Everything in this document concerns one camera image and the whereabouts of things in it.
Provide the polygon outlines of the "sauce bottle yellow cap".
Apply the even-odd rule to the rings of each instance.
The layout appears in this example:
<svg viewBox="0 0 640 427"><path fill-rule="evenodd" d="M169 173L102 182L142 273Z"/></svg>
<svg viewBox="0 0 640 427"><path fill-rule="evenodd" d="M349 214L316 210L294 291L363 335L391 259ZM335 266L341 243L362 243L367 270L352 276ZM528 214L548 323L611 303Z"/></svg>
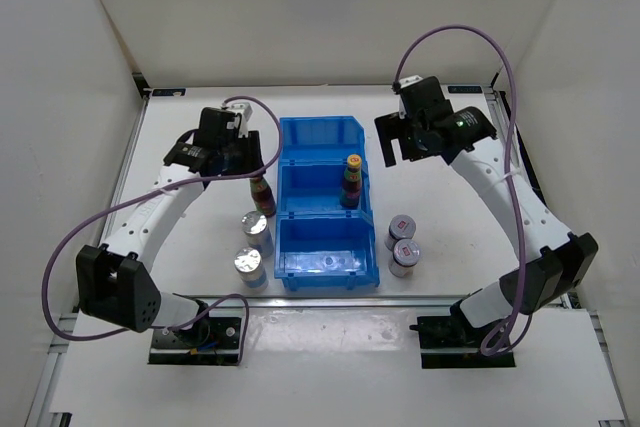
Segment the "sauce bottle yellow cap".
<svg viewBox="0 0 640 427"><path fill-rule="evenodd" d="M265 217L270 218L276 214L276 201L272 189L263 176L249 179L250 193L255 208Z"/></svg>
<svg viewBox="0 0 640 427"><path fill-rule="evenodd" d="M346 160L346 168L341 185L340 203L345 208L357 208L362 190L362 158L358 154L350 154Z"/></svg>

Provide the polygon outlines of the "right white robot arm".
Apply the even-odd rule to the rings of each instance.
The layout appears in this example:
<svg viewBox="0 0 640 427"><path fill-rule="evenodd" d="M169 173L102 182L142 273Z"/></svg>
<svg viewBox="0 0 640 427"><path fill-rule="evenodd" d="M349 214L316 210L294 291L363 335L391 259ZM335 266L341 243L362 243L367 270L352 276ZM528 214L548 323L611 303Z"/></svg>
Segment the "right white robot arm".
<svg viewBox="0 0 640 427"><path fill-rule="evenodd" d="M573 233L539 199L507 161L489 118L474 106L454 110L435 77L407 77L392 89L399 97L398 112L375 120L386 166L396 163L393 141L405 160L442 158L489 209L520 263L451 308L452 340L470 347L513 313L531 315L579 285L597 242L589 233Z"/></svg>

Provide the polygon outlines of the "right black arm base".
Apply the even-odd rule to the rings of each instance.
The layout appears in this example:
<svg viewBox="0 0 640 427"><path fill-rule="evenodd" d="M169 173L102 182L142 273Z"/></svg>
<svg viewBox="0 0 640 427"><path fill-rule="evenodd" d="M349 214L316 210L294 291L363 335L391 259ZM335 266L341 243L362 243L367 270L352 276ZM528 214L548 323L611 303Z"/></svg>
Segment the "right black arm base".
<svg viewBox="0 0 640 427"><path fill-rule="evenodd" d="M467 329L451 315L420 316L409 329L418 335L422 369L515 368L512 353L484 356L480 352L482 340L495 325Z"/></svg>

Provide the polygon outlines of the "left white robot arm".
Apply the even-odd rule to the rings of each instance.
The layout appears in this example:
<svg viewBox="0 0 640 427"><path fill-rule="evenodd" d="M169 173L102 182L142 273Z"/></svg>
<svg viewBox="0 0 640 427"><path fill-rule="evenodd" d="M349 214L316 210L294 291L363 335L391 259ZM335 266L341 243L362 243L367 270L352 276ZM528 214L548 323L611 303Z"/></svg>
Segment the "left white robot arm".
<svg viewBox="0 0 640 427"><path fill-rule="evenodd" d="M98 247L76 257L79 308L91 317L130 331L175 329L188 347L206 342L210 324L201 302L162 292L154 261L189 206L212 179L242 177L262 167L259 133L247 123L252 108L236 102L205 107L199 125L185 133L163 159L150 197Z"/></svg>

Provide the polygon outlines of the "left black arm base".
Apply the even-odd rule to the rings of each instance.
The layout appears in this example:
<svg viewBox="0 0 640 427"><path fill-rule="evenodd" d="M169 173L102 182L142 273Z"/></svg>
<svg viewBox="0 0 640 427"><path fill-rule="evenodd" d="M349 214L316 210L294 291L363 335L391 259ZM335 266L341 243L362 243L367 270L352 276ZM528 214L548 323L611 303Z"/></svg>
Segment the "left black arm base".
<svg viewBox="0 0 640 427"><path fill-rule="evenodd" d="M238 366L245 333L245 312L212 312L195 328L163 333L150 341L149 365Z"/></svg>

